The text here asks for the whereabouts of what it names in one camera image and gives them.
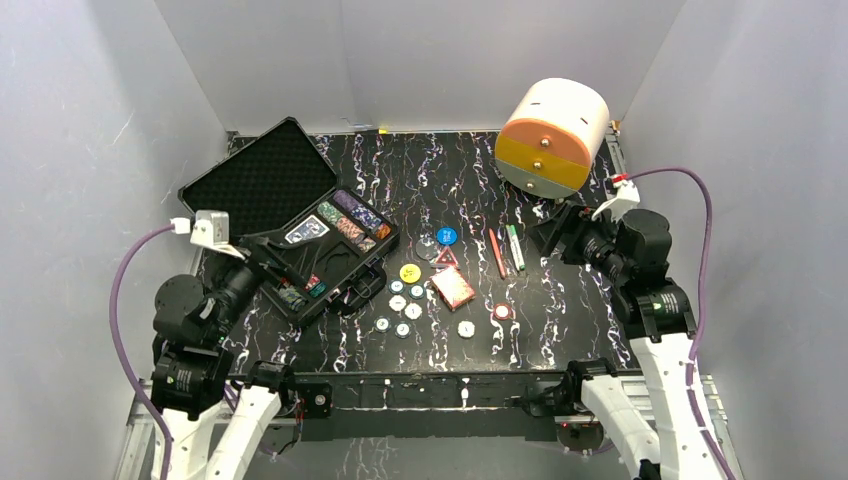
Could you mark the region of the blue small blind button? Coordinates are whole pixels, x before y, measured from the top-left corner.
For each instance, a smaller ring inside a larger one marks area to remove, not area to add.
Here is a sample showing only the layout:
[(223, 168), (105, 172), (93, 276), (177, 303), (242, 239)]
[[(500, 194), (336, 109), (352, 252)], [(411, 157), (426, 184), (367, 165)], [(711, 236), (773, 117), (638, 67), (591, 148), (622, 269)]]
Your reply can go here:
[(436, 240), (443, 246), (452, 246), (458, 241), (458, 233), (452, 227), (442, 227), (436, 233)]

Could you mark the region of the red triangle all-in token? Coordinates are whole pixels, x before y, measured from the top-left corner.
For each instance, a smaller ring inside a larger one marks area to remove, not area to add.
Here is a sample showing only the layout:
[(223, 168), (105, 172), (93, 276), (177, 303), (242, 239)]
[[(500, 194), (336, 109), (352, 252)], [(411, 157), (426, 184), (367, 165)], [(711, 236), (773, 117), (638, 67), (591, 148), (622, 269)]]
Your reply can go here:
[(449, 246), (445, 246), (430, 262), (430, 265), (435, 269), (458, 268), (459, 262), (452, 249)]

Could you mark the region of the red playing card deck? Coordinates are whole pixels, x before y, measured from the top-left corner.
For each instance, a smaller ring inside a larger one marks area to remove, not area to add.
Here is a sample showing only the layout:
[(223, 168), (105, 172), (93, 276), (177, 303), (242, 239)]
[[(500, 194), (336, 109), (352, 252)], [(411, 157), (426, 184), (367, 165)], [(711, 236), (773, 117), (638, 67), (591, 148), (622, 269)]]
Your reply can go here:
[(476, 293), (456, 266), (444, 268), (430, 278), (430, 284), (451, 311), (472, 301)]

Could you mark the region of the clear acrylic dealer button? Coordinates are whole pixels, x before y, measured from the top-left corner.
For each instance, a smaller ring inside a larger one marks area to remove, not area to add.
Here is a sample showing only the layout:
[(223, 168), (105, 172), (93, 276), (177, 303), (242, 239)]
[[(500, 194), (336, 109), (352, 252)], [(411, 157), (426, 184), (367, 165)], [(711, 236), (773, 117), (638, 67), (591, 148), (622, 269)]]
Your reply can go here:
[(430, 236), (421, 237), (414, 246), (415, 254), (424, 261), (437, 258), (441, 249), (441, 244)]

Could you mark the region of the yellow big blind button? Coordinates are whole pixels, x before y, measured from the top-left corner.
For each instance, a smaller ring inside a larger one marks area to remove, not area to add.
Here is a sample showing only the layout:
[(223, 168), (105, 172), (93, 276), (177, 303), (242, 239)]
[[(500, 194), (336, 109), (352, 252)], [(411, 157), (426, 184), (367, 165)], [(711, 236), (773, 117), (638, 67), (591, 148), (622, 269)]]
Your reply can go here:
[(400, 268), (399, 277), (406, 284), (415, 284), (421, 279), (422, 271), (418, 265), (407, 263)]

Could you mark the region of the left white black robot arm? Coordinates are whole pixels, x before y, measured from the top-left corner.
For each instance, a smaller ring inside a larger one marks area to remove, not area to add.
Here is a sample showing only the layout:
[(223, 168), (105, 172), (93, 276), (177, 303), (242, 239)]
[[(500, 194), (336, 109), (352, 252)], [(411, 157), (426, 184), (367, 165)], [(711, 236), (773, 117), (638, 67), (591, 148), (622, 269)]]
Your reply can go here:
[(297, 407), (291, 369), (259, 361), (218, 444), (211, 443), (234, 362), (224, 340), (263, 284), (305, 285), (318, 250), (315, 241), (246, 238), (227, 253), (208, 254), (200, 276), (178, 275), (160, 287), (153, 326), (163, 349), (150, 394), (159, 426), (154, 478), (242, 479), (272, 418)]

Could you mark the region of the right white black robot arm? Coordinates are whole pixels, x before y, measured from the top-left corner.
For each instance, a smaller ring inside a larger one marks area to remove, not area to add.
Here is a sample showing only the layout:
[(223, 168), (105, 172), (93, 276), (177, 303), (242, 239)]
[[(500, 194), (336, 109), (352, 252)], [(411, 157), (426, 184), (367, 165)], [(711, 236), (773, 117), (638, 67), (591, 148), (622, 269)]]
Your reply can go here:
[(672, 246), (668, 220), (632, 209), (608, 211), (567, 201), (529, 230), (539, 253), (555, 249), (566, 265), (589, 265), (610, 284), (615, 318), (641, 368), (652, 420), (627, 395), (605, 358), (569, 363), (554, 400), (603, 427), (634, 479), (731, 479), (714, 437), (692, 354), (699, 338), (686, 292), (667, 275)]

